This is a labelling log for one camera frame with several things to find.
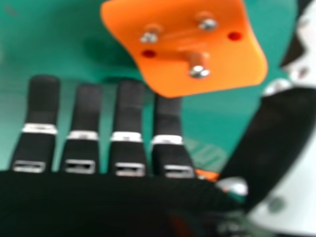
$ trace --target red hole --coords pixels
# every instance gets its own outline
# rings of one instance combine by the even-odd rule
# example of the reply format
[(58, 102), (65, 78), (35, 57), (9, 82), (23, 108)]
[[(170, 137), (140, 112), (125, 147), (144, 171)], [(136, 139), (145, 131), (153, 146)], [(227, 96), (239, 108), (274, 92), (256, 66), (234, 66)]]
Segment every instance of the red hole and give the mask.
[(155, 58), (156, 57), (156, 52), (153, 50), (145, 50), (142, 52), (142, 55), (146, 58)]
[(230, 32), (228, 38), (233, 41), (241, 40), (242, 34), (239, 32)]

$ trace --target orange standoff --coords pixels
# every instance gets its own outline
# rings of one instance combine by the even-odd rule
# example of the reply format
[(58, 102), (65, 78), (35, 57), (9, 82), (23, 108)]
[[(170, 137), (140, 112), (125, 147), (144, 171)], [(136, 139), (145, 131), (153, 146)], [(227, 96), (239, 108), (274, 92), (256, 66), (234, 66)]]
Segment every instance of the orange standoff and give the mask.
[(165, 97), (257, 85), (268, 70), (242, 0), (110, 0), (101, 18)]

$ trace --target green background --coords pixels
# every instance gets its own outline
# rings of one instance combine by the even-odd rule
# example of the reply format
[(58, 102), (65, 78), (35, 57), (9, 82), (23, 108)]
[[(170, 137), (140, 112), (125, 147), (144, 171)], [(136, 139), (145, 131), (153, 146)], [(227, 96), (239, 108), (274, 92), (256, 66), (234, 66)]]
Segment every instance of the green background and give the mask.
[[(133, 60), (101, 24), (103, 0), (0, 0), (0, 169), (9, 158), (23, 126), (28, 80), (52, 74), (62, 80), (58, 145), (53, 170), (58, 170), (67, 136), (76, 85), (101, 83), (102, 172), (107, 169), (109, 137), (117, 81), (141, 79)], [(284, 77), (278, 68), (294, 27), (296, 1), (246, 0), (254, 32), (269, 62), (260, 86), (188, 96), (183, 104), (186, 145), (197, 167), (219, 171), (234, 150), (254, 111), (263, 88)], [(144, 106), (147, 150), (152, 132), (153, 95)]]

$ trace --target green cutting mat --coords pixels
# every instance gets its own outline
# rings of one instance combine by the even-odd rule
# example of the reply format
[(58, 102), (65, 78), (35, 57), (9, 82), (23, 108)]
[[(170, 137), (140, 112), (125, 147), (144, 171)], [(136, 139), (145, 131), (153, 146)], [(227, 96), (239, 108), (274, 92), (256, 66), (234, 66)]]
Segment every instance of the green cutting mat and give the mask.
[[(102, 83), (102, 171), (107, 167), (116, 82), (110, 77), (141, 79), (133, 60), (99, 19), (102, 0), (0, 0), (0, 169), (9, 158), (22, 128), (27, 83), (35, 74), (62, 80), (58, 146), (53, 169), (68, 133), (75, 87)], [(261, 86), (189, 96), (184, 99), (185, 141), (197, 167), (219, 171), (258, 107), (264, 86), (283, 77), (278, 64), (294, 26), (294, 0), (246, 0), (255, 34), (270, 70)], [(147, 93), (144, 138), (149, 150), (153, 97)]]

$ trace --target orange object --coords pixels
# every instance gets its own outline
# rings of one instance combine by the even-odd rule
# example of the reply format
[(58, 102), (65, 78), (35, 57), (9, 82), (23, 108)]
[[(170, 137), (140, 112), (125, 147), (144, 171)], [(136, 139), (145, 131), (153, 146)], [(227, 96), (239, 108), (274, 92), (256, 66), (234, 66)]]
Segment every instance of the orange object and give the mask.
[(196, 174), (198, 176), (203, 176), (206, 180), (211, 181), (211, 182), (216, 182), (219, 176), (219, 173), (202, 170), (202, 169), (196, 169)]
[[(148, 86), (165, 97), (256, 85), (266, 76), (242, 0), (110, 0), (101, 18)], [(207, 20), (215, 25), (205, 30)], [(203, 64), (194, 68), (204, 69), (202, 78), (192, 76), (192, 62)]]

